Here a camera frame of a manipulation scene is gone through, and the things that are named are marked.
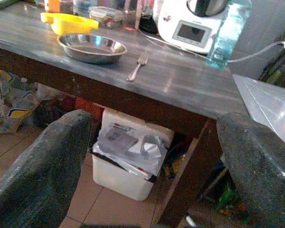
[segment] fork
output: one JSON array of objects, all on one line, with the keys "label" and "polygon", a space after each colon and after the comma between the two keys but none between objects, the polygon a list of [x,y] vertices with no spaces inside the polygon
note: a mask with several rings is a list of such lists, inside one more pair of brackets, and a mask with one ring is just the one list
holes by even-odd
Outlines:
[{"label": "fork", "polygon": [[143,52],[143,53],[139,56],[139,58],[138,58],[138,60],[137,60],[137,66],[136,66],[135,70],[134,70],[131,74],[129,74],[129,76],[128,76],[127,79],[126,79],[128,82],[132,82],[132,81],[135,80],[138,69],[139,69],[141,66],[147,64],[148,58],[149,58],[149,53],[148,53],[147,51]]}]

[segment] bottle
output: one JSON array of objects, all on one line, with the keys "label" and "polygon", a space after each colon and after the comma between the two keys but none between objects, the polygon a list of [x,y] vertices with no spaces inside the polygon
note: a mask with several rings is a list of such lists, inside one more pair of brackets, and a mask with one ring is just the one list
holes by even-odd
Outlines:
[{"label": "bottle", "polygon": [[207,55],[208,65],[214,68],[227,65],[251,10],[251,0],[231,0],[228,3],[216,39]]}]

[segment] metal pot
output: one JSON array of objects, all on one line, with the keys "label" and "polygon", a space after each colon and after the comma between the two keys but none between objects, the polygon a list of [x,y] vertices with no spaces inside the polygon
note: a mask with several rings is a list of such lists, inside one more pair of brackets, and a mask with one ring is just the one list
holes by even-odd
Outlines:
[{"label": "metal pot", "polygon": [[188,0],[188,8],[199,17],[210,17],[225,9],[229,0]]}]

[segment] tiled wall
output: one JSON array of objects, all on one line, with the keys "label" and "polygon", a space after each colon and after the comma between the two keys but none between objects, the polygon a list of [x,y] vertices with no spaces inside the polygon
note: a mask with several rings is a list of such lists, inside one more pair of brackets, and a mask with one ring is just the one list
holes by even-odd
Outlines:
[{"label": "tiled wall", "polygon": [[[252,0],[253,11],[231,59],[241,58],[255,53],[267,45],[277,41],[285,29],[285,0]],[[230,63],[234,74],[258,79],[267,65],[274,58],[280,47],[275,47],[266,53],[249,60]]]}]

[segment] appliance display screen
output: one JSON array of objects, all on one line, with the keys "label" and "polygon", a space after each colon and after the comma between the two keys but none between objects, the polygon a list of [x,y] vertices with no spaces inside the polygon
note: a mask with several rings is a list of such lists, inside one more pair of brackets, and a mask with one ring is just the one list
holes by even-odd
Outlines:
[{"label": "appliance display screen", "polygon": [[177,35],[179,37],[184,37],[184,38],[191,39],[197,42],[201,42],[204,34],[205,34],[204,30],[191,27],[188,25],[182,25]]}]

